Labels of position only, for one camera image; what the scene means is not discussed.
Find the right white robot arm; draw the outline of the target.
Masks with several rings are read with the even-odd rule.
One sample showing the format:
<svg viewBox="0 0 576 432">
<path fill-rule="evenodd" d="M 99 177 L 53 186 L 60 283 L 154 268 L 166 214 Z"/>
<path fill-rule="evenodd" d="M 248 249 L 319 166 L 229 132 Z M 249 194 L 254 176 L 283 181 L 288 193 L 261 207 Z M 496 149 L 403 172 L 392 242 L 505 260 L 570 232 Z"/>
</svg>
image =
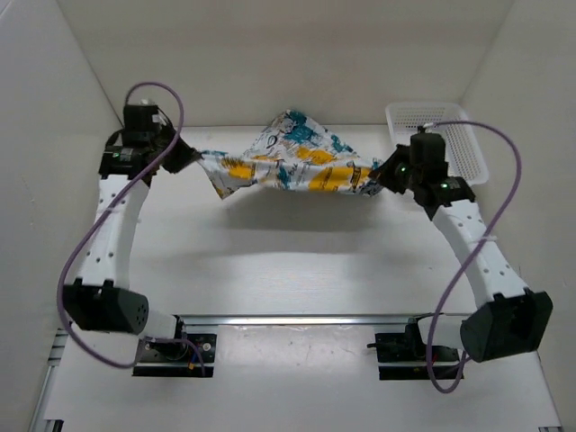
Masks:
<svg viewBox="0 0 576 432">
<path fill-rule="evenodd" d="M 463 350 L 482 363 L 536 351 L 553 311 L 546 292 L 533 292 L 511 268 L 485 223 L 472 188 L 448 174 L 446 142 L 418 127 L 407 145 L 398 145 L 370 177 L 396 193 L 412 192 L 414 201 L 444 235 L 460 263 L 431 318 L 404 338 L 409 356 L 423 360 L 437 345 Z M 466 319 L 442 310 L 458 280 L 466 277 L 476 310 Z"/>
</svg>

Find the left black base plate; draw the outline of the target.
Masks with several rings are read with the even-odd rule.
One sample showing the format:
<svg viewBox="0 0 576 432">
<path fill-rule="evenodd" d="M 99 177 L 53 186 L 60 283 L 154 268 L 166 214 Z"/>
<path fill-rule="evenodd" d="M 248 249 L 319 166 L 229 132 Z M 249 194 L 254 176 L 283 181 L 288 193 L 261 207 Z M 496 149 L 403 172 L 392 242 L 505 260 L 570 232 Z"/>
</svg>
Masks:
<svg viewBox="0 0 576 432">
<path fill-rule="evenodd" d="M 214 374 L 217 334 L 186 331 L 187 344 L 146 342 L 139 362 L 132 368 L 135 377 L 212 378 Z"/>
</svg>

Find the white perforated plastic basket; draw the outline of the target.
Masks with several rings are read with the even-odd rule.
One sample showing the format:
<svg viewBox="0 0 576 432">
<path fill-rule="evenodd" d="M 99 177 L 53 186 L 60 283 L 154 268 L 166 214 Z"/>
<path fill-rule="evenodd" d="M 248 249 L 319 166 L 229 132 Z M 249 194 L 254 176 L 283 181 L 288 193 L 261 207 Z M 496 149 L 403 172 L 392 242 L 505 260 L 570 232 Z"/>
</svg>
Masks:
<svg viewBox="0 0 576 432">
<path fill-rule="evenodd" d="M 441 102 L 390 103 L 385 115 L 391 141 L 402 145 L 409 145 L 410 136 L 425 123 L 468 120 L 460 105 Z M 445 140 L 450 176 L 460 176 L 469 185 L 483 185 L 489 180 L 489 170 L 470 125 L 444 125 L 434 132 Z"/>
</svg>

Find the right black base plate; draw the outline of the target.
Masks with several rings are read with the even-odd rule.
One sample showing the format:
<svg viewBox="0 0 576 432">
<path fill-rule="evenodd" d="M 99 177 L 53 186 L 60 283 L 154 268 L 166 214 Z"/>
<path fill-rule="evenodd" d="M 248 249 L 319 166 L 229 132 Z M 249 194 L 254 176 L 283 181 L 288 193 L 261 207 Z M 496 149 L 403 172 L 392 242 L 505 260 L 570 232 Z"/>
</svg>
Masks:
<svg viewBox="0 0 576 432">
<path fill-rule="evenodd" d="M 426 349 L 421 337 L 376 333 L 366 345 L 376 353 L 380 381 L 428 381 Z M 432 369 L 438 380 L 454 379 L 462 358 L 454 348 L 432 346 Z"/>
</svg>

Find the white yellow teal printed shorts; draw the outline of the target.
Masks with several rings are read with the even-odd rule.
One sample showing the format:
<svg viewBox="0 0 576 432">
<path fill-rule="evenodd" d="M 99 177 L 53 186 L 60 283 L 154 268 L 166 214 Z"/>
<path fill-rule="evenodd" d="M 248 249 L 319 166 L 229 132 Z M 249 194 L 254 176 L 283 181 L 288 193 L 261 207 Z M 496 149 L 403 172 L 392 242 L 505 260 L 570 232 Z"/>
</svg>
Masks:
<svg viewBox="0 0 576 432">
<path fill-rule="evenodd" d="M 243 153 L 204 150 L 198 163 L 221 199 L 253 185 L 362 196 L 383 189 L 370 177 L 381 159 L 362 157 L 337 134 L 295 110 L 279 114 Z"/>
</svg>

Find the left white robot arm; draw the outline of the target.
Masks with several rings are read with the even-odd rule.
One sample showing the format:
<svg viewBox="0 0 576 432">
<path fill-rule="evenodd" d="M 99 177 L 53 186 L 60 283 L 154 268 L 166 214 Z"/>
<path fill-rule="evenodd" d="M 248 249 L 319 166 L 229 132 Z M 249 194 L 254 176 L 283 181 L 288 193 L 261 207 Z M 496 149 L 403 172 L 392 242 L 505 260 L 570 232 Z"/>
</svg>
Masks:
<svg viewBox="0 0 576 432">
<path fill-rule="evenodd" d="M 63 288 L 63 306 L 82 330 L 154 338 L 160 353 L 178 360 L 187 353 L 188 337 L 176 316 L 154 310 L 145 295 L 131 290 L 129 267 L 140 210 L 158 171 L 150 162 L 166 150 L 159 165 L 176 174 L 200 154 L 175 136 L 172 122 L 151 102 L 125 105 L 123 119 L 123 129 L 105 144 L 98 171 L 97 214 L 106 219 L 82 248 L 77 274 Z"/>
</svg>

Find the aluminium frame rail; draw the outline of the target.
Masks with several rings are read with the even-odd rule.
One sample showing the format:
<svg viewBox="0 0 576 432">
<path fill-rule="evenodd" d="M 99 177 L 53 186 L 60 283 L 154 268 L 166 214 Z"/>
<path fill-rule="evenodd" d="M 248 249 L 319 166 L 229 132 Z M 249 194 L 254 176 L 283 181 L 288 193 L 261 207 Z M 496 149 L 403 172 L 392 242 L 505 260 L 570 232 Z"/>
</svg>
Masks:
<svg viewBox="0 0 576 432">
<path fill-rule="evenodd" d="M 33 431 L 559 431 L 536 354 L 469 364 L 455 392 L 383 381 L 369 348 L 391 316 L 204 316 L 210 378 L 134 377 L 59 332 Z"/>
</svg>

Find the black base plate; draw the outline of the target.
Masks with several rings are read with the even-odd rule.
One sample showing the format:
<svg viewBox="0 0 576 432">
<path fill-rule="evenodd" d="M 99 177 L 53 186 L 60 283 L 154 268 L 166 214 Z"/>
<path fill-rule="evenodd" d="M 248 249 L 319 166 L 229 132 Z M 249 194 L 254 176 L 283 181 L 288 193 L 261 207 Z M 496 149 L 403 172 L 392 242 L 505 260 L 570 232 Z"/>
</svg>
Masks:
<svg viewBox="0 0 576 432">
<path fill-rule="evenodd" d="M 376 333 L 366 345 L 376 353 L 380 381 L 428 381 L 426 349 L 421 337 Z M 432 369 L 438 380 L 454 379 L 462 358 L 454 348 L 432 346 Z"/>
<path fill-rule="evenodd" d="M 187 344 L 146 342 L 139 362 L 132 368 L 135 377 L 212 378 L 214 374 L 217 334 L 186 331 Z"/>
</svg>

